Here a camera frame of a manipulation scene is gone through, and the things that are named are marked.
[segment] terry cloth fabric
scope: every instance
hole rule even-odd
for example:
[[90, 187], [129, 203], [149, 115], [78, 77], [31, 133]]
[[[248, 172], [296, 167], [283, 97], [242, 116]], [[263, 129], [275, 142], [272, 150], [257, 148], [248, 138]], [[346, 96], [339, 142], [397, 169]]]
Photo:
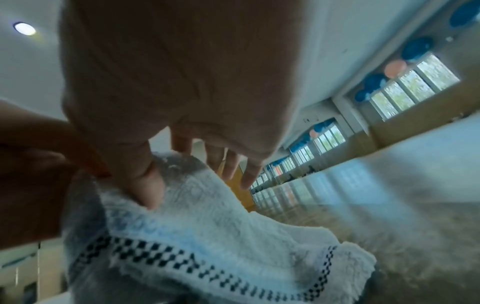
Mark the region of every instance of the terry cloth fabric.
[[83, 176], [62, 218], [75, 304], [353, 304], [376, 259], [325, 228], [247, 213], [190, 156], [156, 157], [164, 204], [147, 211], [111, 180]]

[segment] cloth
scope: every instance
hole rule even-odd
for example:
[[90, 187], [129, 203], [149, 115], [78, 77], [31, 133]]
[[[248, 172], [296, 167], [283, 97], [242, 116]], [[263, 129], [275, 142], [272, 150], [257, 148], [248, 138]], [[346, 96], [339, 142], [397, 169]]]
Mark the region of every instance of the cloth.
[[325, 228], [248, 213], [190, 156], [156, 157], [164, 204], [147, 211], [111, 180], [83, 176], [62, 217], [76, 304], [355, 303], [376, 259]]

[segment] white ceiling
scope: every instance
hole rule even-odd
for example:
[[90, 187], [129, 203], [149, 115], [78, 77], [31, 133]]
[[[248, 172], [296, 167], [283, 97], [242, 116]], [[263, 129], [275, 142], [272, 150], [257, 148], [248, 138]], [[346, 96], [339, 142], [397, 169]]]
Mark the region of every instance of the white ceiling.
[[[334, 0], [302, 105], [334, 94], [425, 2]], [[63, 118], [62, 77], [55, 35], [60, 3], [61, 0], [0, 3], [0, 96]], [[18, 34], [12, 28], [16, 21], [30, 23], [39, 35]], [[152, 148], [157, 151], [169, 148], [168, 131], [152, 140]]]

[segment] recessed light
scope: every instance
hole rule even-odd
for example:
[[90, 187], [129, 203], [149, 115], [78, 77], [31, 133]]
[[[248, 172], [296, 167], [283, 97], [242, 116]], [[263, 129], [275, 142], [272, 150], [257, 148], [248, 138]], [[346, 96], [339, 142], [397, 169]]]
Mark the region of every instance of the recessed light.
[[16, 31], [20, 34], [27, 36], [34, 35], [37, 32], [34, 27], [25, 22], [17, 22], [13, 25], [13, 28], [16, 29]]

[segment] tiled floor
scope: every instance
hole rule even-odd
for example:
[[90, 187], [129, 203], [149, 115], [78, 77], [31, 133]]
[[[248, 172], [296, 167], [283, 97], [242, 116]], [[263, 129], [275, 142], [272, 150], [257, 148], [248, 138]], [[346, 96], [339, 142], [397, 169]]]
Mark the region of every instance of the tiled floor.
[[378, 259], [367, 303], [480, 302], [480, 116], [264, 190], [257, 211]]

